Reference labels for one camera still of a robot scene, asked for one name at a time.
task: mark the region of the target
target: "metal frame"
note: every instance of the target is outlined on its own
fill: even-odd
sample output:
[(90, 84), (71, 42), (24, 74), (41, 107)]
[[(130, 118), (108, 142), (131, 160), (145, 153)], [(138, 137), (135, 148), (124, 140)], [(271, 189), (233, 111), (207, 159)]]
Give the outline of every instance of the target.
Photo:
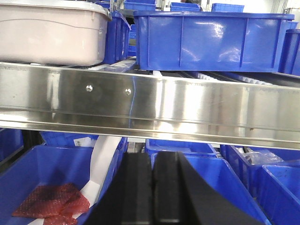
[(300, 89), (0, 63), (0, 127), (300, 149)]

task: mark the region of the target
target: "container lid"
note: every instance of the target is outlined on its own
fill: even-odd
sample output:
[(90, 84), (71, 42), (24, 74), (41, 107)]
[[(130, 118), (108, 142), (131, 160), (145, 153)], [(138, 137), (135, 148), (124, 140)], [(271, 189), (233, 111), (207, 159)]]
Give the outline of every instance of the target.
[(86, 1), (73, 0), (0, 0), (0, 6), (28, 6), (28, 7), (45, 7), (45, 8), (63, 8), (88, 10), (92, 12), (102, 13), (109, 20), (112, 19), (109, 11), (100, 5)]
[(287, 33), (300, 34), (300, 29), (289, 29), (286, 30)]
[(111, 15), (112, 15), (113, 18), (121, 18), (121, 19), (124, 21), (124, 23), (125, 23), (125, 24), (129, 27), (129, 29), (131, 30), (129, 23), (127, 22), (126, 18), (125, 18), (121, 13), (119, 13), (119, 12), (117, 12), (117, 11), (114, 11), (114, 12), (111, 13)]
[(272, 14), (272, 13), (225, 13), (225, 12), (164, 12), (164, 11), (135, 11), (134, 16), (207, 16), (207, 17), (237, 17), (257, 19), (286, 19), (293, 20), (293, 14)]

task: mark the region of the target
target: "blue plastic bin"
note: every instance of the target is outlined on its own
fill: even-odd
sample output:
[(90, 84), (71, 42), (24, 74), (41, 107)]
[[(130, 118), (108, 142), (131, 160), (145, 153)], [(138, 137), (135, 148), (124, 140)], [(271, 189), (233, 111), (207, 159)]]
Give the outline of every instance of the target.
[(22, 131), (0, 128), (0, 162), (11, 158), (23, 148)]
[(293, 29), (297, 28), (299, 22), (289, 21), (288, 23), (289, 23), (288, 30), (291, 30), (291, 29), (293, 30)]
[(212, 12), (231, 12), (231, 13), (242, 13), (244, 10), (244, 5), (231, 5), (214, 3), (211, 6)]
[[(253, 151), (265, 150), (266, 148), (250, 147)], [(267, 149), (275, 155), (281, 157), (284, 161), (295, 160), (292, 162), (271, 163), (275, 165), (297, 165), (300, 162), (300, 151), (286, 149)], [(262, 165), (252, 165), (243, 155), (232, 145), (220, 145), (221, 155), (226, 159), (242, 183), (246, 186), (253, 197), (257, 196), (258, 191), (258, 171)]]
[(135, 2), (135, 3), (143, 3), (143, 4), (152, 4), (152, 5), (155, 5), (155, 0), (126, 0), (126, 2)]
[(113, 64), (128, 56), (130, 25), (119, 12), (112, 12), (112, 21), (107, 24), (105, 57), (103, 62)]
[(131, 25), (131, 30), (129, 31), (129, 46), (128, 46), (128, 56), (136, 56), (136, 46), (132, 45), (131, 41), (136, 42), (136, 29), (135, 24)]
[(136, 56), (136, 46), (128, 46), (128, 56)]
[(170, 5), (171, 11), (200, 11), (198, 4), (193, 3), (183, 3), (183, 2), (171, 2)]
[(124, 2), (125, 9), (132, 9), (132, 10), (140, 10), (140, 11), (155, 11), (156, 5), (155, 4), (147, 4), (142, 2), (130, 2), (126, 0)]
[[(151, 163), (157, 154), (151, 156)], [(193, 168), (224, 198), (266, 225), (271, 225), (229, 164), (220, 158), (186, 156)]]
[(287, 30), (279, 71), (300, 75), (300, 30)]
[(75, 134), (75, 133), (63, 133), (53, 131), (41, 131), (40, 132), (46, 145), (49, 146), (65, 146), (65, 147), (76, 147), (80, 146), (77, 139), (90, 138), (91, 140), (97, 140), (99, 135), (88, 135), (88, 134)]
[(151, 156), (160, 151), (180, 151), (186, 156), (217, 157), (217, 152), (211, 144), (146, 139), (146, 153)]
[(141, 69), (278, 72), (294, 15), (135, 11), (134, 17)]
[(300, 168), (264, 165), (257, 200), (273, 225), (300, 221)]
[[(116, 167), (116, 158), (122, 150), (116, 150), (110, 164), (100, 197), (107, 190)], [(61, 185), (72, 182), (78, 189), (90, 179), (92, 148), (58, 148), (36, 146), (0, 175), (0, 224), (27, 225), (34, 219), (12, 217), (12, 212), (38, 185)], [(78, 218), (78, 225), (87, 219), (88, 213)]]

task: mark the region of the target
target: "stainless steel rail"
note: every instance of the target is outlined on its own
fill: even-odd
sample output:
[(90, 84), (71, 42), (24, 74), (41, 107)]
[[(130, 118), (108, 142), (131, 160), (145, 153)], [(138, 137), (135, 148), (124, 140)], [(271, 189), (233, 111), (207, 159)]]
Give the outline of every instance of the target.
[(0, 127), (300, 149), (300, 89), (0, 63)]

